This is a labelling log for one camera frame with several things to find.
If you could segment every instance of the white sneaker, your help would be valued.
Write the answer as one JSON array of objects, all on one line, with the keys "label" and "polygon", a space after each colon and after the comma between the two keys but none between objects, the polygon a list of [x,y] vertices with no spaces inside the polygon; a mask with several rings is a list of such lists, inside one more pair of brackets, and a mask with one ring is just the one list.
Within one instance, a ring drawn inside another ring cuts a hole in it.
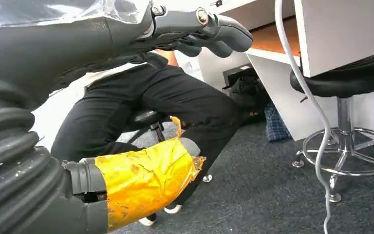
[{"label": "white sneaker", "polygon": [[164,211],[168,214],[176,214],[181,210],[182,207],[182,205],[170,204],[164,208]]},{"label": "white sneaker", "polygon": [[152,215],[149,215],[145,218],[140,219],[139,222],[141,224],[143,224],[144,226],[149,227],[149,226],[153,225],[156,220],[157,220],[157,214],[153,213]]}]

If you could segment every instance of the black bag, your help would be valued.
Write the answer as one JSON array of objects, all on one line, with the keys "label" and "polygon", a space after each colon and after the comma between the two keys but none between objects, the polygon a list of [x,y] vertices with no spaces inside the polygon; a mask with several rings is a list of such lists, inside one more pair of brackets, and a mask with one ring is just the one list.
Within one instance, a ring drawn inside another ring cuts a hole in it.
[{"label": "black bag", "polygon": [[263,112],[270,102],[270,97],[262,82],[254,76],[239,77],[231,87],[229,96],[248,111]]},{"label": "black bag", "polygon": [[240,76],[232,86],[224,87],[244,110],[244,125],[264,120],[264,108],[270,102],[262,82],[255,76]]}]

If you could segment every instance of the stool caster wheel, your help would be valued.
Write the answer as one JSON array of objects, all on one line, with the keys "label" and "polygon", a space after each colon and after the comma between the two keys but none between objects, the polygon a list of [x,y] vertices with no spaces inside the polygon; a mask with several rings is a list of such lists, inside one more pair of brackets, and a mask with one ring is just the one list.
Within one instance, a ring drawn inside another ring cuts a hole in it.
[{"label": "stool caster wheel", "polygon": [[333,137],[330,137],[326,142],[326,145],[334,145],[334,144],[336,144],[336,141],[335,139],[333,139]]},{"label": "stool caster wheel", "polygon": [[212,180],[213,180],[213,176],[210,175],[210,174],[207,174],[207,175],[205,175],[205,176],[203,177],[203,182],[204,182],[204,183],[209,183],[209,182],[212,181]]},{"label": "stool caster wheel", "polygon": [[342,196],[338,194],[330,194],[329,201],[332,203],[338,203],[342,200]]},{"label": "stool caster wheel", "polygon": [[301,168],[304,166],[304,161],[303,160],[294,161],[292,162],[292,166],[296,168]]}]

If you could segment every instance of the carpet floor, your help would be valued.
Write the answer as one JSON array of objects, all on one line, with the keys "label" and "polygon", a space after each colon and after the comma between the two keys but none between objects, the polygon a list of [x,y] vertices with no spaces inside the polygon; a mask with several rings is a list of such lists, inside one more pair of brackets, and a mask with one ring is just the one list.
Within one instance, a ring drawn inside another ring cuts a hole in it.
[{"label": "carpet floor", "polygon": [[[269,143],[264,128],[265,123],[242,127],[210,169],[213,180],[202,183],[178,214],[161,211],[152,227],[133,223],[114,233],[323,233],[324,188],[311,164],[301,169],[291,165],[301,142]],[[174,132],[175,126],[166,124],[165,135],[172,137]],[[154,139],[146,133],[135,144],[150,146]],[[326,161],[336,160],[331,157]],[[360,166],[363,163],[355,159],[347,162],[350,169]],[[329,233],[374,234],[374,176],[341,177],[338,185],[342,201],[331,204]]]}]

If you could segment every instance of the knee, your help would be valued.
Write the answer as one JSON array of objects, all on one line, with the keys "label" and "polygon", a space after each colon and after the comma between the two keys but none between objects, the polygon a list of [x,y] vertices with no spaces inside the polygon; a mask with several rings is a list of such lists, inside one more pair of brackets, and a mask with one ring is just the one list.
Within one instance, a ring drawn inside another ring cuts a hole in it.
[{"label": "knee", "polygon": [[243,121],[241,108],[231,100],[220,103],[220,108],[215,114],[214,124],[218,126],[237,129]]}]

